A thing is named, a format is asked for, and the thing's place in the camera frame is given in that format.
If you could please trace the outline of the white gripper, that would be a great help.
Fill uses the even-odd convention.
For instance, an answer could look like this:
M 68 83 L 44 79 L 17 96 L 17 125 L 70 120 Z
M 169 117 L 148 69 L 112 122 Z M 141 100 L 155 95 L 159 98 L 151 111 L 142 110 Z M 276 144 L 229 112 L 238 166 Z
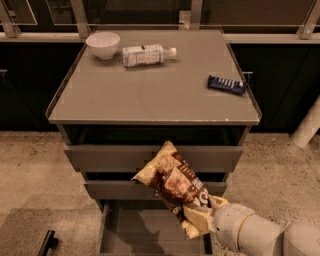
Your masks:
M 215 230 L 215 235 L 223 246 L 238 252 L 240 228 L 255 211 L 238 203 L 228 204 L 227 199 L 218 196 L 210 195 L 209 200 L 211 207 L 217 209 L 214 218 L 209 207 L 183 206 L 186 217 L 183 223 L 184 230 L 187 234 L 206 234 Z

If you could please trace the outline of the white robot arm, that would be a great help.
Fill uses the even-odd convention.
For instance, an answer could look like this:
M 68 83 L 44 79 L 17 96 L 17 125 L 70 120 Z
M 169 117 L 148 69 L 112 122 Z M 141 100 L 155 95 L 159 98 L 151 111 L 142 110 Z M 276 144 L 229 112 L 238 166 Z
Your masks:
M 183 205 L 190 237 L 213 233 L 219 243 L 246 256 L 320 256 L 320 229 L 294 222 L 286 228 L 239 203 L 209 197 L 209 207 Z

